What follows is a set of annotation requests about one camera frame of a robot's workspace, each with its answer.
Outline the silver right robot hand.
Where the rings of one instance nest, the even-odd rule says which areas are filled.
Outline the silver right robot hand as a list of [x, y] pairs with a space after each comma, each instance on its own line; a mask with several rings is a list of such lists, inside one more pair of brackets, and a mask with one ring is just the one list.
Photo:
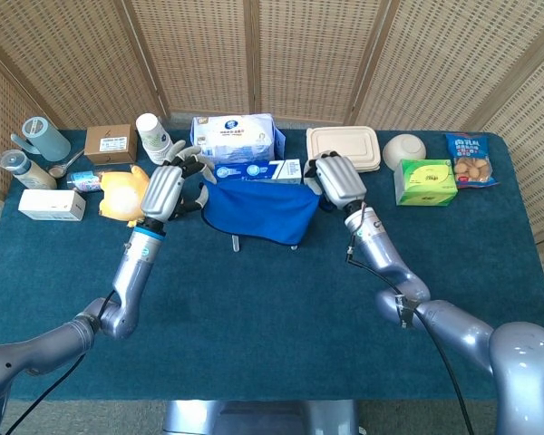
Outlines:
[[303, 181], [316, 195], [324, 197], [347, 216], [362, 209], [366, 187], [352, 161], [334, 150], [308, 160]]

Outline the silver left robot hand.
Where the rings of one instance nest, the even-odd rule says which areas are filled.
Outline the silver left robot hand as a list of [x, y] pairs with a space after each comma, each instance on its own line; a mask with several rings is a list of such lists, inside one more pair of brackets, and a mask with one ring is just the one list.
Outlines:
[[[207, 183], [217, 183], [214, 169], [214, 163], [202, 154], [200, 146], [186, 147], [184, 140], [172, 144], [162, 163], [153, 171], [141, 201], [141, 224], [148, 227], [158, 226], [179, 216], [202, 210], [209, 200]], [[186, 180], [196, 174], [200, 174], [204, 182], [199, 187], [199, 195], [186, 201], [181, 198], [182, 190]]]

